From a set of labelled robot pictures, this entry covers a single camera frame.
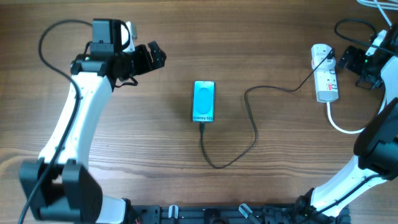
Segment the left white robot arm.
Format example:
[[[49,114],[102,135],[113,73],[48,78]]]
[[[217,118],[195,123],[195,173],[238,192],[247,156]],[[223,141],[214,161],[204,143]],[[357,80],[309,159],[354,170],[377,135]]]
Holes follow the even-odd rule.
[[[140,223],[128,199],[104,195],[88,170],[91,143],[116,88],[165,65],[156,42],[135,45],[136,27],[117,19],[91,22],[93,38],[70,65],[70,89],[58,123],[37,160],[24,161],[19,180],[27,198],[22,215],[70,223]]]

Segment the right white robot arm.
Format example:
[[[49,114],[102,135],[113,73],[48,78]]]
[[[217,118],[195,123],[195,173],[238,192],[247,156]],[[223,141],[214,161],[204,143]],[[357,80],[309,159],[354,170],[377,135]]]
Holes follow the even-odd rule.
[[[299,223],[332,223],[370,188],[397,177],[397,25],[373,36],[367,52],[350,46],[339,67],[385,88],[382,109],[359,133],[353,157],[327,183],[301,195],[291,210]]]

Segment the blue Galaxy smartphone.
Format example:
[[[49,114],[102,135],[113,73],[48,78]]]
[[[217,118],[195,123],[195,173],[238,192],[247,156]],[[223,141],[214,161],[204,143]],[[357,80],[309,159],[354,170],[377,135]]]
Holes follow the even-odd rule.
[[[215,82],[197,80],[193,84],[192,121],[214,121]]]

